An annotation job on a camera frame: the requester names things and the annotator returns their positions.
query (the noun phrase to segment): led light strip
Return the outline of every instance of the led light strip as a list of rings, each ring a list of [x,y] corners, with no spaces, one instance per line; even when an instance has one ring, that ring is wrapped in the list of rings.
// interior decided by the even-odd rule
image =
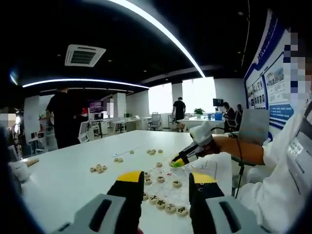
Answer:
[[[11,78],[11,80],[13,81],[13,83],[15,83],[16,85],[18,84],[18,83],[16,82],[16,80],[13,78],[12,75],[10,75],[10,78]]]
[[[96,2],[98,4],[103,3],[104,0],[85,0],[85,2]],[[150,22],[152,25],[154,25],[156,28],[158,28],[163,34],[165,34],[181,51],[184,53],[184,55],[189,59],[189,61],[194,65],[194,67],[198,70],[200,75],[205,78],[205,74],[200,69],[199,65],[196,63],[195,59],[191,56],[191,54],[187,51],[187,49],[179,42],[177,38],[160,22],[158,22],[153,16],[148,14],[146,11],[143,11],[141,8],[137,7],[136,5],[126,1],[126,0],[107,0],[114,2],[120,6],[123,6],[134,13],[138,14],[139,16],[146,19],[148,22]]]
[[[129,86],[149,89],[149,87],[147,87],[147,86],[142,86],[142,85],[138,85],[138,84],[130,84],[130,83],[125,83],[125,82],[103,80],[103,79],[84,79],[84,78],[49,79],[49,80],[43,80],[43,81],[25,84],[25,85],[23,85],[23,88],[33,86],[33,85],[37,85],[37,84],[44,84],[44,83],[50,83],[50,82],[60,82],[60,81],[91,81],[91,82],[102,82],[102,83],[112,83],[112,84],[123,84],[123,85],[129,85]]]

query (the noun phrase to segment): black cable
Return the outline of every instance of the black cable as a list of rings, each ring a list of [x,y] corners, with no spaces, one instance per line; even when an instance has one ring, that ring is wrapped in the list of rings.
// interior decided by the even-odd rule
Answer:
[[[213,130],[215,129],[222,129],[224,130],[224,128],[220,128],[220,127],[214,127],[211,129],[211,133]],[[235,195],[235,199],[237,198],[237,195],[238,195],[238,190],[239,190],[239,186],[240,186],[240,182],[242,180],[242,176],[243,176],[243,173],[244,173],[244,169],[245,169],[245,165],[243,163],[243,156],[242,156],[242,150],[240,148],[240,144],[239,144],[239,140],[238,140],[238,136],[235,135],[233,132],[229,132],[229,134],[232,135],[233,138],[236,139],[237,141],[237,145],[238,145],[238,149],[239,149],[239,157],[240,157],[240,162],[239,162],[239,166],[240,166],[240,170],[239,170],[239,180],[238,180],[238,187],[237,187],[237,191],[236,191],[236,195]]]

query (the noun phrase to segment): potted plant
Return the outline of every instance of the potted plant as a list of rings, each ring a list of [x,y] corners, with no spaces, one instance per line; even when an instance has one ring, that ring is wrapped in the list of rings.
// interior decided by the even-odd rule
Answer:
[[[197,118],[200,118],[200,116],[202,116],[204,114],[204,110],[201,108],[196,108],[194,110],[195,115],[197,116]]]

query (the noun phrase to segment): air conditioner vent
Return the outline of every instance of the air conditioner vent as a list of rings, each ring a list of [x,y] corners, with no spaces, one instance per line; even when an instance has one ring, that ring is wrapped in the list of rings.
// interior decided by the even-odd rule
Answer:
[[[65,66],[93,67],[105,51],[106,49],[98,47],[69,45],[65,58]]]

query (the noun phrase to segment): blue and white banner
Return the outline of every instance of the blue and white banner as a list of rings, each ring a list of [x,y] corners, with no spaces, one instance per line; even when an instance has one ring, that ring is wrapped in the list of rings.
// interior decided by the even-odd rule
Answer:
[[[290,104],[270,105],[270,117],[288,120],[292,115]]]

